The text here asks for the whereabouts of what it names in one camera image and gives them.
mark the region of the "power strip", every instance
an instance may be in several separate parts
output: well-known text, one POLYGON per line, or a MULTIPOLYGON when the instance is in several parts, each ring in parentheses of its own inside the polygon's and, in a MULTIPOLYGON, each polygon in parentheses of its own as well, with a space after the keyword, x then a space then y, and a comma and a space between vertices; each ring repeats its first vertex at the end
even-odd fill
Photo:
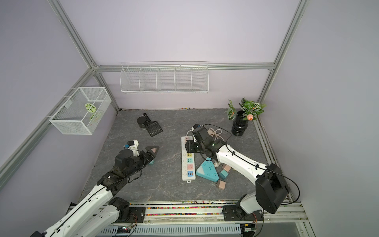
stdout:
POLYGON ((193 140, 192 136, 182 137, 182 180, 190 183, 196 179, 195 157, 193 153, 187 153, 184 147, 187 140, 193 140))

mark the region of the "wire mesh shelf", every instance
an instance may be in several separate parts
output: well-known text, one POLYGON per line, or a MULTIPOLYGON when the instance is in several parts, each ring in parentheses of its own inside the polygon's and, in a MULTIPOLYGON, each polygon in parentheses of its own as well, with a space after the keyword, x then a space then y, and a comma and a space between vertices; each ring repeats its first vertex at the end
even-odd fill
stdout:
POLYGON ((126 94, 208 93, 208 66, 122 66, 120 84, 126 94))
POLYGON ((104 87, 78 87, 50 122, 63 134, 92 135, 110 103, 104 87))

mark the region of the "black vase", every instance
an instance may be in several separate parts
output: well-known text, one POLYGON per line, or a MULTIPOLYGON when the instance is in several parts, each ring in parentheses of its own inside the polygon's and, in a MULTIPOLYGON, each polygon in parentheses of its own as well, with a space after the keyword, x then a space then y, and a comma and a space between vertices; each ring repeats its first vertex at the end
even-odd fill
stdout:
POLYGON ((233 121, 232 133, 235 136, 242 136, 248 126, 248 120, 241 119, 244 111, 237 112, 236 118, 233 121))

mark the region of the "black round container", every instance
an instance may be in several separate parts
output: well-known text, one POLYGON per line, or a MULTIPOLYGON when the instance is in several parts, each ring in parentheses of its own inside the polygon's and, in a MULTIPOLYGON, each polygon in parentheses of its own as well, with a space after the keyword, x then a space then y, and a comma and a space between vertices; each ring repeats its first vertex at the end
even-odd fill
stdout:
POLYGON ((138 126, 143 129, 145 127, 145 124, 147 123, 147 120, 145 117, 139 117, 137 119, 137 123, 138 123, 138 126))
POLYGON ((236 118, 233 121, 232 133, 235 136, 242 136, 248 126, 248 120, 241 119, 243 111, 240 110, 237 112, 236 118))

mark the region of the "gray marble floor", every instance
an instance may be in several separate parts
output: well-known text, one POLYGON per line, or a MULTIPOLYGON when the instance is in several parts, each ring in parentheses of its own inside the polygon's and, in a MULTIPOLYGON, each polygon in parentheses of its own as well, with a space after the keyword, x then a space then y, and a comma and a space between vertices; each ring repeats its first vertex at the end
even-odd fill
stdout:
MULTIPOLYGON (((180 200, 224 200, 239 199, 245 193, 255 190, 254 185, 242 174, 231 169, 225 179, 226 188, 220 190, 216 183, 197 176, 192 183, 182 181, 180 138, 194 124, 214 124, 231 130, 232 121, 227 119, 225 109, 210 110, 126 110, 121 111, 105 140, 104 146, 92 170, 81 199, 96 182, 112 169, 114 158, 129 140, 138 140, 138 149, 159 146, 155 163, 142 170, 142 177, 124 186, 117 196, 128 201, 180 201, 180 200), (163 132, 150 137, 145 129, 137 125, 137 118, 146 112, 151 120, 157 120, 163 132)), ((242 137, 231 136, 228 140, 233 148, 242 154, 266 163, 253 123, 242 137)), ((195 154, 196 169, 203 158, 195 154)))

